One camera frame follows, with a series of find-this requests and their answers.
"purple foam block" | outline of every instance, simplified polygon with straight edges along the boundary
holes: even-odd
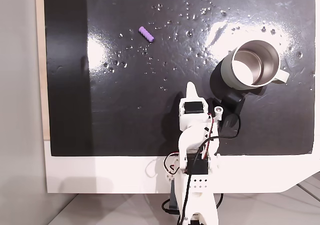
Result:
[[[139,32],[150,42],[152,43],[155,38],[142,26],[139,28]]]

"stainless steel cup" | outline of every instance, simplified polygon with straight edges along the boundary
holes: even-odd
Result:
[[[280,70],[277,50],[263,40],[251,40],[238,46],[222,61],[224,82],[237,90],[262,87],[274,80],[286,83],[289,73]]]

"black table surface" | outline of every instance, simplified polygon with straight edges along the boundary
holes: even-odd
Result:
[[[228,87],[219,62],[237,41],[255,34],[277,43],[290,76],[286,84],[243,93],[241,132],[221,139],[218,152],[312,152],[315,0],[44,2],[53,156],[176,151],[187,82],[200,97],[221,99]],[[141,26],[155,37],[152,44],[139,34]]]

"cup rim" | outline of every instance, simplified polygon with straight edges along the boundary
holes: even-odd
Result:
[[[239,50],[243,45],[245,45],[245,44],[247,44],[247,43],[249,43],[249,42],[254,42],[254,41],[259,41],[259,42],[267,43],[267,44],[269,44],[269,45],[276,51],[276,55],[277,55],[277,58],[278,58],[278,61],[279,61],[277,71],[279,71],[279,69],[280,69],[280,67],[281,67],[281,61],[280,61],[280,56],[279,56],[279,53],[278,53],[277,49],[276,49],[270,42],[267,42],[267,41],[265,41],[265,40],[260,40],[260,39],[254,39],[254,40],[245,41],[245,42],[241,43],[240,45],[238,45],[238,46],[236,47],[236,49],[235,49],[235,51],[234,51],[234,53],[233,53],[233,55],[232,55],[232,59],[231,59],[231,72],[232,72],[233,76],[235,77],[235,79],[236,79],[239,83],[241,83],[241,84],[243,84],[243,85],[245,85],[245,86],[251,87],[251,88],[260,88],[260,87],[263,87],[263,86],[271,83],[271,82],[275,79],[277,73],[275,73],[275,75],[274,75],[269,81],[265,82],[264,84],[260,84],[260,85],[250,84],[250,85],[248,85],[248,84],[243,83],[242,81],[240,81],[240,80],[237,78],[237,76],[236,76],[236,74],[235,74],[235,72],[234,72],[234,68],[233,68],[233,61],[235,60],[235,56],[236,56],[236,53],[238,52],[238,50]]]

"mug handle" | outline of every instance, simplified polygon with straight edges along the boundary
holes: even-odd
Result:
[[[273,81],[279,80],[279,81],[281,81],[283,83],[286,83],[288,78],[289,78],[289,73],[279,69],[278,72],[276,73]]]

